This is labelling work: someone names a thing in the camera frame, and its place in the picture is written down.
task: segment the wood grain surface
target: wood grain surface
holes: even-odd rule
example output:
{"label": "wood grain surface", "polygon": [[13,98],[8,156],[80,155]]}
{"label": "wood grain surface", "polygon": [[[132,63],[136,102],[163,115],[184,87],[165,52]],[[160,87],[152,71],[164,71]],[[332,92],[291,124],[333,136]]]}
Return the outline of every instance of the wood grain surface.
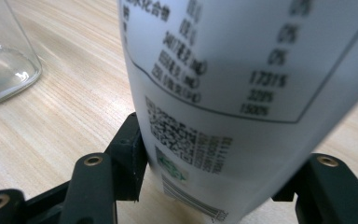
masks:
{"label": "wood grain surface", "polygon": [[[0,189],[27,199],[70,179],[75,162],[102,152],[134,111],[116,0],[9,0],[43,73],[0,104]],[[320,144],[358,176],[358,106]],[[119,202],[119,223],[204,223],[164,196],[146,171],[139,203]],[[243,223],[296,223],[293,203],[268,201]]]}

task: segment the glass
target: glass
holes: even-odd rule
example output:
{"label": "glass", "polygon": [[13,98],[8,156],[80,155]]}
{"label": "glass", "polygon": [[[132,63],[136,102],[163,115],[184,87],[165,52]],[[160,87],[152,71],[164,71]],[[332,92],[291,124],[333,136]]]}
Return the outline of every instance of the glass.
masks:
{"label": "glass", "polygon": [[0,102],[24,90],[42,66],[6,0],[0,0]]}

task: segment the barcode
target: barcode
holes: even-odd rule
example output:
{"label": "barcode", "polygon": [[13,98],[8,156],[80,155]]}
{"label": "barcode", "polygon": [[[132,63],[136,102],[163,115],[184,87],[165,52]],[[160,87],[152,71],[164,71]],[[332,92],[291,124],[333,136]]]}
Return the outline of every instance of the barcode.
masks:
{"label": "barcode", "polygon": [[225,211],[214,208],[206,203],[203,203],[196,198],[188,195],[178,187],[176,187],[171,180],[169,180],[165,175],[162,175],[162,184],[164,187],[165,194],[177,199],[187,205],[201,211],[203,214],[210,216],[218,221],[224,221],[228,213]]}
{"label": "barcode", "polygon": [[220,174],[232,138],[200,132],[175,119],[146,97],[150,131],[182,161],[202,171]]}

